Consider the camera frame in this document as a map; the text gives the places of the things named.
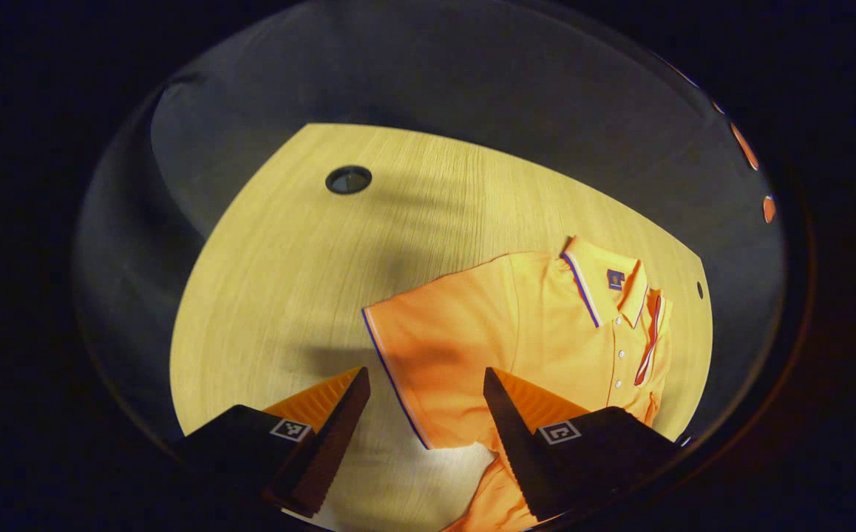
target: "sleeve trim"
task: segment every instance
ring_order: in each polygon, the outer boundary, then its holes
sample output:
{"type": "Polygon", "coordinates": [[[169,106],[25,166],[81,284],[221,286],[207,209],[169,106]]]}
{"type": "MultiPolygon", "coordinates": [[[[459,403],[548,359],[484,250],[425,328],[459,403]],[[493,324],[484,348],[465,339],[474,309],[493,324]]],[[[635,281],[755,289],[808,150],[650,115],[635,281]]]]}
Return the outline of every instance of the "sleeve trim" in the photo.
{"type": "Polygon", "coordinates": [[[368,309],[363,309],[363,321],[366,322],[366,329],[370,334],[373,346],[375,346],[375,351],[378,354],[378,361],[381,362],[381,367],[384,368],[385,374],[388,375],[388,381],[392,384],[392,390],[395,391],[395,397],[398,398],[398,404],[401,405],[401,411],[403,411],[405,413],[405,417],[408,418],[408,424],[411,425],[412,432],[415,432],[415,436],[418,437],[418,441],[421,442],[421,445],[424,446],[424,448],[428,450],[432,449],[431,442],[429,442],[428,438],[425,437],[424,429],[422,429],[421,424],[418,423],[418,418],[416,418],[412,413],[412,409],[408,402],[398,391],[398,385],[395,384],[397,378],[395,378],[394,371],[390,369],[390,362],[385,358],[384,344],[381,342],[381,336],[378,335],[375,322],[372,320],[372,316],[368,312],[368,309]]]}

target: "collar trim stripe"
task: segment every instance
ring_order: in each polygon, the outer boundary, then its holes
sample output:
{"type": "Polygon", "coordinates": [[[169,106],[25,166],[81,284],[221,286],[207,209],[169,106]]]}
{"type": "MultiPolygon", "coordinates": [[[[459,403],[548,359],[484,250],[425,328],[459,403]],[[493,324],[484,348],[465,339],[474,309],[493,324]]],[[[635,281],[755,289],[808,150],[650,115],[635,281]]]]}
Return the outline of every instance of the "collar trim stripe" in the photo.
{"type": "Polygon", "coordinates": [[[638,313],[635,314],[635,319],[631,320],[631,329],[638,327],[638,320],[642,319],[642,310],[645,309],[645,301],[648,300],[648,283],[645,283],[645,295],[642,296],[642,303],[638,306],[638,313]]]}
{"type": "Polygon", "coordinates": [[[596,310],[594,310],[596,309],[596,303],[594,303],[593,297],[589,293],[589,287],[582,282],[582,273],[580,272],[579,263],[576,262],[576,257],[569,255],[569,253],[563,253],[563,258],[566,259],[566,262],[573,269],[573,277],[576,277],[576,286],[580,288],[580,296],[586,302],[586,309],[589,310],[589,315],[593,318],[593,323],[596,324],[597,329],[598,327],[602,327],[602,322],[596,314],[596,310]]]}

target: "red and white stripe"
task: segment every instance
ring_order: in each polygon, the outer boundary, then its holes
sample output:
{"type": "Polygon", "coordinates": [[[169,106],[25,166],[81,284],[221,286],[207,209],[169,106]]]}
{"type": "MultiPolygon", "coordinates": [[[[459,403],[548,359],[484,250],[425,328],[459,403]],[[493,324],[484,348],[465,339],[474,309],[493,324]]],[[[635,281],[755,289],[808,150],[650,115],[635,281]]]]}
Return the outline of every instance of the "red and white stripe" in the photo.
{"type": "Polygon", "coordinates": [[[635,375],[635,385],[641,386],[645,383],[645,377],[648,376],[648,371],[651,368],[651,360],[655,356],[655,346],[658,344],[658,323],[660,323],[662,315],[662,297],[658,296],[658,300],[655,302],[655,321],[654,325],[651,327],[651,346],[648,347],[648,353],[645,353],[645,357],[642,360],[641,367],[638,368],[638,373],[635,375]]]}

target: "orange polo shirt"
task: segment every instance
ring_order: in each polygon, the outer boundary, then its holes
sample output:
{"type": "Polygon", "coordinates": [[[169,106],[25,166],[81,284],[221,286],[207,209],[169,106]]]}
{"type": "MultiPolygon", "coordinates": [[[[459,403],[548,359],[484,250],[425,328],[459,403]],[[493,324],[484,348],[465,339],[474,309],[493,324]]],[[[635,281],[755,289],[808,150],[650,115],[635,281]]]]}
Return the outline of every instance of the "orange polo shirt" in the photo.
{"type": "Polygon", "coordinates": [[[589,411],[651,426],[670,363],[671,303],[645,266],[574,236],[560,257],[512,253],[363,309],[381,363],[426,449],[480,442],[498,457],[447,531],[536,525],[484,400],[488,366],[589,411]]]}

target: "wooden table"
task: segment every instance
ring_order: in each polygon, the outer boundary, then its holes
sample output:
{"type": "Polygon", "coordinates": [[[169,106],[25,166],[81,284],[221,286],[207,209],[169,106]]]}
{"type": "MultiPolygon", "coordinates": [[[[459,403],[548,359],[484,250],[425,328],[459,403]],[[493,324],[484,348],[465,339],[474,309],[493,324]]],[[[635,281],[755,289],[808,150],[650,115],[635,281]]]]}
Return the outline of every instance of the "wooden table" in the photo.
{"type": "Polygon", "coordinates": [[[572,235],[643,259],[651,286],[674,301],[675,352],[654,428],[678,437],[711,354],[710,297],[695,253],[627,206],[542,166],[435,135],[336,124],[306,125],[280,148],[198,257],[171,343],[182,430],[231,405],[262,409],[368,366],[370,402],[313,522],[442,528],[465,511],[492,455],[476,444],[421,448],[360,309],[504,253],[559,256],[572,235]],[[347,196],[327,191],[327,175],[345,165],[370,169],[371,185],[347,196]]]}

